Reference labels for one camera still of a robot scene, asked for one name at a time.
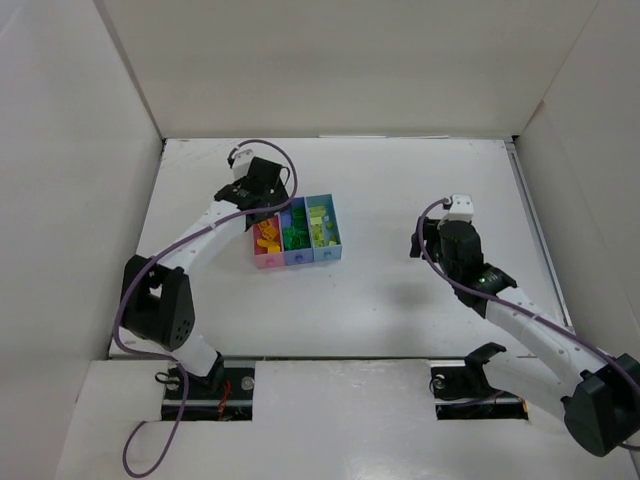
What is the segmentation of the dark green 2x2 lego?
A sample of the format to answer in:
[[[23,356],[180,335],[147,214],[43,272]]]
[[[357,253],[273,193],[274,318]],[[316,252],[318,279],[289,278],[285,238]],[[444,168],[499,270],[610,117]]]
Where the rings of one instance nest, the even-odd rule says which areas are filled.
[[[303,208],[294,208],[292,210],[292,215],[294,219],[304,220],[306,218],[305,211]]]

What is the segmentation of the lime 2x2 lego brick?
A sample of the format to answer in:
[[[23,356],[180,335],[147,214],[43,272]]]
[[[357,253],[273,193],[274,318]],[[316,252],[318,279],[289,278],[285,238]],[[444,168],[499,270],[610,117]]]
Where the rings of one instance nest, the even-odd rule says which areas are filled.
[[[321,225],[327,219],[327,209],[325,206],[310,206],[308,208],[311,225]]]

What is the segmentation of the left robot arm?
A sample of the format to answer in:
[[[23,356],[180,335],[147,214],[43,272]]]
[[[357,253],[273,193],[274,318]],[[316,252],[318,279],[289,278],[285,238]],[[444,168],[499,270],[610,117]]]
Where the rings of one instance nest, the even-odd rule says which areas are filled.
[[[257,156],[243,161],[234,169],[234,181],[213,196],[182,237],[154,256],[132,256],[124,268],[118,328],[152,343],[212,390],[223,382],[224,359],[196,332],[191,283],[198,267],[287,206],[283,172],[293,169]]]

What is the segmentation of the orange printed lego plate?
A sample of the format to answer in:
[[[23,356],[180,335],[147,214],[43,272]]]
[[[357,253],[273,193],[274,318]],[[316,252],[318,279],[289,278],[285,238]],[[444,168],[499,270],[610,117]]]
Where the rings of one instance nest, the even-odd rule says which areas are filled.
[[[257,226],[263,239],[275,241],[279,237],[279,229],[270,220],[259,222]]]

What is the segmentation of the light green square lego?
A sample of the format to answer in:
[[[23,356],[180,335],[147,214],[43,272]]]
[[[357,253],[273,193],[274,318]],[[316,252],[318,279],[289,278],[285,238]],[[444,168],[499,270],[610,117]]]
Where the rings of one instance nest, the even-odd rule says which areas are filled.
[[[322,248],[329,245],[330,232],[322,224],[311,226],[311,237],[314,248]]]

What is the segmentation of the dark green lego plate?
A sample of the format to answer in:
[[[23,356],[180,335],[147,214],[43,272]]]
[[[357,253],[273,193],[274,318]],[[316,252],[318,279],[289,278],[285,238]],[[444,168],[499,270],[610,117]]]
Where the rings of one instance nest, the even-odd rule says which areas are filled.
[[[308,249],[311,247],[309,232],[295,226],[284,227],[282,230],[284,249],[286,251]]]

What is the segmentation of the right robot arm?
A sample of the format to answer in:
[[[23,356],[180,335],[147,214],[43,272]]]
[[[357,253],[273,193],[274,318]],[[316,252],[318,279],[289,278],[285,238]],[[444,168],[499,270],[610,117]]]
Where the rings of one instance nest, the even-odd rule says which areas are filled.
[[[517,395],[561,421],[597,457],[633,447],[629,441],[639,432],[638,360],[611,356],[547,319],[511,276],[485,262],[469,221],[419,219],[410,255],[426,261],[460,303],[534,356],[520,361],[497,343],[472,351],[465,358],[470,395]]]

